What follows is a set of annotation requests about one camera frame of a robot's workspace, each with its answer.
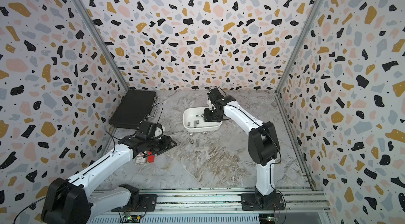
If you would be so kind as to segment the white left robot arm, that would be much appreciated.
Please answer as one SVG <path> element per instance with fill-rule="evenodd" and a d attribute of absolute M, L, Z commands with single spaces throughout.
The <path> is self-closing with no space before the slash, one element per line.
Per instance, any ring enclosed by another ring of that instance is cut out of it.
<path fill-rule="evenodd" d="M 68 179 L 57 178 L 50 185 L 41 213 L 47 224 L 86 224 L 112 210 L 154 211 L 155 194 L 143 197 L 140 190 L 122 184 L 114 190 L 97 194 L 95 190 L 121 166 L 138 155 L 143 158 L 160 155 L 176 142 L 165 135 L 161 124 L 143 121 L 131 135 L 118 139 L 111 151 L 98 161 Z"/>

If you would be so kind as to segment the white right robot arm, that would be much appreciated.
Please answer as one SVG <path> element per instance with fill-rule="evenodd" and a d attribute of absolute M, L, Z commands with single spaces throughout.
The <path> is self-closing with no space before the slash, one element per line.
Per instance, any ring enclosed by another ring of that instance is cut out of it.
<path fill-rule="evenodd" d="M 207 96 L 210 107 L 204 110 L 205 122 L 222 122 L 227 117 L 247 134 L 248 153 L 256 163 L 255 205 L 270 207 L 277 195 L 273 168 L 280 151 L 274 124 L 255 118 L 234 97 L 221 94 L 219 88 L 209 90 Z"/>

